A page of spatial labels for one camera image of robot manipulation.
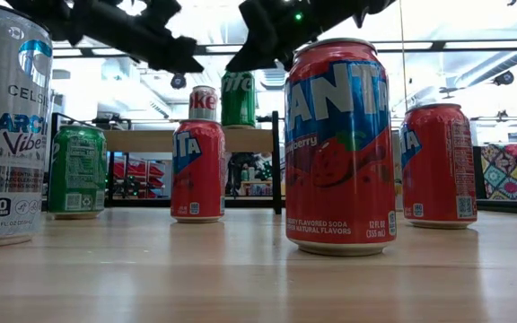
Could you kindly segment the silver Diet Coke can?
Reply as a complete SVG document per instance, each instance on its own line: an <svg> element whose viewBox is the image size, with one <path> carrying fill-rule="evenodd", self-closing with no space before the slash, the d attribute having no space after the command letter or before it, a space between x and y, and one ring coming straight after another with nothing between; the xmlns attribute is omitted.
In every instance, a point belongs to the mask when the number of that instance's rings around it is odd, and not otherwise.
<svg viewBox="0 0 517 323"><path fill-rule="evenodd" d="M189 95L188 118L216 121L218 96L215 88L195 86Z"/></svg>

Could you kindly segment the wooden shelf board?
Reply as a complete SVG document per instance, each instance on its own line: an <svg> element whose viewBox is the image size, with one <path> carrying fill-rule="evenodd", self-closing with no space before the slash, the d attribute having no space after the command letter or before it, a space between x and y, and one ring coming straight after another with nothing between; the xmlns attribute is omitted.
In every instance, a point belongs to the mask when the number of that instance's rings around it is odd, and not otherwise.
<svg viewBox="0 0 517 323"><path fill-rule="evenodd" d="M226 151L265 153L274 150L273 132L262 129L225 129ZM123 153L171 153L173 130L106 130L107 150Z"/></svg>

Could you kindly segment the white Celsius Arctic Vibe can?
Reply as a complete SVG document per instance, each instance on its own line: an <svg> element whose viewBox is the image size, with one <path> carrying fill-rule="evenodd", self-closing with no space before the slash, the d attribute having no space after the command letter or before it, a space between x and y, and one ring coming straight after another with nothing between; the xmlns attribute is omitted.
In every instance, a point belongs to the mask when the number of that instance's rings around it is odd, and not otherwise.
<svg viewBox="0 0 517 323"><path fill-rule="evenodd" d="M52 60L48 30L0 5L0 246L39 229Z"/></svg>

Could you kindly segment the colourful patchwork quilt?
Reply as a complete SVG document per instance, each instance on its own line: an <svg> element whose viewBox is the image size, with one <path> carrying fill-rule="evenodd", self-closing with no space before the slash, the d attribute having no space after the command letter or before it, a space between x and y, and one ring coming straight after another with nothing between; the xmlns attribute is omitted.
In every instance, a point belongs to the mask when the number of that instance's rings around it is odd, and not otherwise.
<svg viewBox="0 0 517 323"><path fill-rule="evenodd" d="M517 144L489 144L481 148L486 197L517 200Z"/></svg>

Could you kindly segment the black aluminium table frame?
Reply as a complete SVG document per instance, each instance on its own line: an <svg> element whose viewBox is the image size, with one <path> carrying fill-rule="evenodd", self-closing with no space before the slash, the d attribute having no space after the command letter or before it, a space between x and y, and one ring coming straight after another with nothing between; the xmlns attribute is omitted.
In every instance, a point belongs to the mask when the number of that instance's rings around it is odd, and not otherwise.
<svg viewBox="0 0 517 323"><path fill-rule="evenodd" d="M517 214L517 200L478 199L478 210Z"/></svg>

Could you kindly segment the wooden shelf with black frame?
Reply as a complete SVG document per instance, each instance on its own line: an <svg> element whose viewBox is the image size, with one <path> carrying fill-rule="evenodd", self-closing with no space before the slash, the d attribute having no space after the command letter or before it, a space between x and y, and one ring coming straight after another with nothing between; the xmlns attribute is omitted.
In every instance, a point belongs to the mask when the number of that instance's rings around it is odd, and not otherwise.
<svg viewBox="0 0 517 323"><path fill-rule="evenodd" d="M276 214L280 214L282 212L282 208L285 206L285 201L283 200L283 194L281 189L282 184L282 175L281 175L281 162L280 157L281 153L279 151L280 148L280 135L279 135L279 121L281 118L278 116L276 111L272 112L268 117L258 117L257 121L259 123L268 123L271 128L270 129L262 129L262 130L271 130L273 132L274 139L274 150L271 153L272 155L272 190L273 193L270 197L232 197L225 201L225 206L228 208L271 208L274 210ZM132 119L126 118L124 120L127 123L126 131L133 131L132 126L135 124L135 121ZM171 201L168 199L116 199L114 197L114 158L115 153L110 152L110 165L108 169L108 194L106 199L106 206L108 208L113 207L156 207L156 208L164 208L169 207L171 205Z"/></svg>

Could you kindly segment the small bottle shelf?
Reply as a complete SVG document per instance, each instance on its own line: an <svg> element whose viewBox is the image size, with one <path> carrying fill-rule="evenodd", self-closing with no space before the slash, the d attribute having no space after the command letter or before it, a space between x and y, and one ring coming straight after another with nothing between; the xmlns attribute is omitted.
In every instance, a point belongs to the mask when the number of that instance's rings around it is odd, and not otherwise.
<svg viewBox="0 0 517 323"><path fill-rule="evenodd" d="M272 180L262 179L253 167L241 170L241 196L271 196L272 188Z"/></svg>

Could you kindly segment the green Sprite can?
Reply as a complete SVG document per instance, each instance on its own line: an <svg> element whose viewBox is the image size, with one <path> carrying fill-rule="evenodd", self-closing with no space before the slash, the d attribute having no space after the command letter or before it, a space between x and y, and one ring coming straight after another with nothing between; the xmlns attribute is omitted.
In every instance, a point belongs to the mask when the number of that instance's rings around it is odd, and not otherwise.
<svg viewBox="0 0 517 323"><path fill-rule="evenodd" d="M221 123L227 128L254 128L256 90L251 72L226 72L221 86Z"/></svg>
<svg viewBox="0 0 517 323"><path fill-rule="evenodd" d="M53 138L48 212L57 220L95 219L105 208L107 141L97 127L67 125Z"/></svg>

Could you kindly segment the red Fanta can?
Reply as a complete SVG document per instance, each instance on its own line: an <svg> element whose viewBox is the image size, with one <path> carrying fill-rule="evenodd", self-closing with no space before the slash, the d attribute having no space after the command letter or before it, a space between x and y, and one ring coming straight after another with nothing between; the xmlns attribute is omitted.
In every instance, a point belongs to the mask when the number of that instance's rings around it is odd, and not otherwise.
<svg viewBox="0 0 517 323"><path fill-rule="evenodd" d="M370 42L325 39L285 82L285 229L299 249L379 254L397 237L388 75Z"/></svg>
<svg viewBox="0 0 517 323"><path fill-rule="evenodd" d="M224 216L225 137L207 119L180 121L172 136L171 217L214 223Z"/></svg>
<svg viewBox="0 0 517 323"><path fill-rule="evenodd" d="M465 229L477 221L471 133L460 105L408 110L399 145L406 220L439 229Z"/></svg>

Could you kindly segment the black equipment stand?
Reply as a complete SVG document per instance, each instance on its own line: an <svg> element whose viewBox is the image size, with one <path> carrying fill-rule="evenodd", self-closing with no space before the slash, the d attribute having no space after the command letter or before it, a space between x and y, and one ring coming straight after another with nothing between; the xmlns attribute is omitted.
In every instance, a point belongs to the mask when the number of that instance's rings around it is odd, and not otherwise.
<svg viewBox="0 0 517 323"><path fill-rule="evenodd" d="M250 196L256 184L243 181L265 181L264 158L260 153L232 153L228 161L226 193L229 196Z"/></svg>

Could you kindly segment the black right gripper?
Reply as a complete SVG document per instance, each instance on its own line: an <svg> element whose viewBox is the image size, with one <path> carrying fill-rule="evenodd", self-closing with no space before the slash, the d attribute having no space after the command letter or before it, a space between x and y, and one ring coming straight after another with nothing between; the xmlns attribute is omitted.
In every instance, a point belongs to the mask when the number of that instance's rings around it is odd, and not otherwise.
<svg viewBox="0 0 517 323"><path fill-rule="evenodd" d="M357 0L245 0L240 4L248 36L226 65L228 72L275 68L288 72L294 52L357 14Z"/></svg>

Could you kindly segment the red storage bin rack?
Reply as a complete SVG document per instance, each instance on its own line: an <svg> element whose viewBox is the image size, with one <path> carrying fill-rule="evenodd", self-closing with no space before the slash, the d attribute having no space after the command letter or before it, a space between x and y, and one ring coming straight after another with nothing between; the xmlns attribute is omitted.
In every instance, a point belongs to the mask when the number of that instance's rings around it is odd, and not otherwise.
<svg viewBox="0 0 517 323"><path fill-rule="evenodd" d="M164 199L169 196L166 164L131 156L114 158L114 197L117 199Z"/></svg>

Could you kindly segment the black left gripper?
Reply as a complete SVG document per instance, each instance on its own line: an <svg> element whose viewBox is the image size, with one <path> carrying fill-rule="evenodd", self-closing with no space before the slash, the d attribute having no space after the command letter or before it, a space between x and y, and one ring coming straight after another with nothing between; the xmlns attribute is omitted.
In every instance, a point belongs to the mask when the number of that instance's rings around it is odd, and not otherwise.
<svg viewBox="0 0 517 323"><path fill-rule="evenodd" d="M83 37L116 48L133 57L147 59L153 70L171 73L201 73L204 67L194 58L195 39L180 36L163 41L135 19L106 2L75 2L72 8L72 45Z"/></svg>

